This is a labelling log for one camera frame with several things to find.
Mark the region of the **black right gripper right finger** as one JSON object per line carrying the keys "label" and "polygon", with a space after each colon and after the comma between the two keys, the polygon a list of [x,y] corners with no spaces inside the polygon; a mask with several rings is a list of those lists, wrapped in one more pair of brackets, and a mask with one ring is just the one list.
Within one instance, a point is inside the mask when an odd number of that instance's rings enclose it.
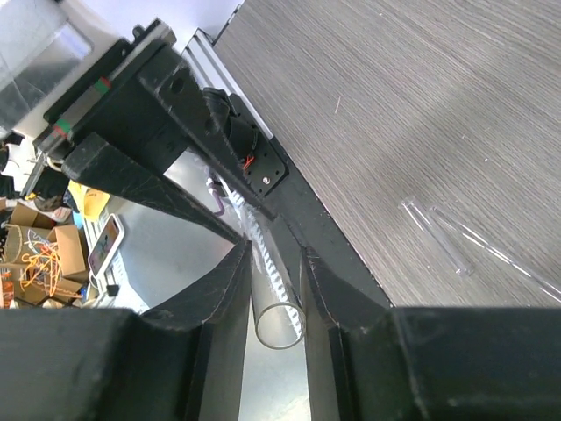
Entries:
{"label": "black right gripper right finger", "polygon": [[557,308],[392,307],[301,260],[315,420],[557,420]]}

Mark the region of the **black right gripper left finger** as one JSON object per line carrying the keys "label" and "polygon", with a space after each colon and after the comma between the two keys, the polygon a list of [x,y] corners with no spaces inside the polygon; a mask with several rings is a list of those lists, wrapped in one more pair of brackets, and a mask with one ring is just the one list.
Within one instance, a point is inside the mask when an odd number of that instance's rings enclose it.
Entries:
{"label": "black right gripper left finger", "polygon": [[3,310],[4,420],[238,418],[252,248],[157,307]]}

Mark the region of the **clear glass test tube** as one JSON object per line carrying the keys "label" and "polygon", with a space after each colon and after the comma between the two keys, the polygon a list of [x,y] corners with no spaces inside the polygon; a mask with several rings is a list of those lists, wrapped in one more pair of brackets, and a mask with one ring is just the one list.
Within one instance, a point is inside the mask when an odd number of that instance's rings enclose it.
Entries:
{"label": "clear glass test tube", "polygon": [[252,308],[259,342],[273,350],[289,349],[306,330],[302,307],[269,224],[253,207],[244,207],[252,242]]}

